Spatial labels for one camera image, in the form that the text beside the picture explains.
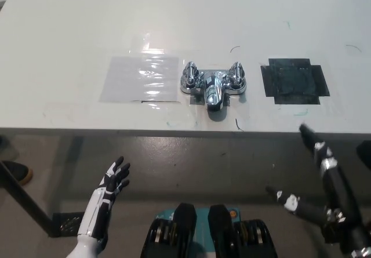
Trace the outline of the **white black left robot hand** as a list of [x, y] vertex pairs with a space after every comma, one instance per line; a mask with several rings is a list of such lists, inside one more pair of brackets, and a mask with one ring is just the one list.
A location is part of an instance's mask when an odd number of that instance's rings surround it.
[[86, 235], [98, 241], [108, 233], [113, 204], [118, 194], [129, 184], [130, 164], [123, 164], [120, 156], [107, 169], [98, 187], [93, 191], [85, 209], [78, 235]]

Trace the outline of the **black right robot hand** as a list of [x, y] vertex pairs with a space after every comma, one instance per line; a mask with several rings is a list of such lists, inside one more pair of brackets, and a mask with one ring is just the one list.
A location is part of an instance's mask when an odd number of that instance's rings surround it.
[[318, 226], [325, 243], [338, 244], [344, 257], [370, 257], [370, 229], [363, 223], [353, 190], [332, 149], [306, 124], [301, 124], [299, 131], [320, 172], [326, 206], [314, 206], [271, 186], [266, 192], [290, 214]]

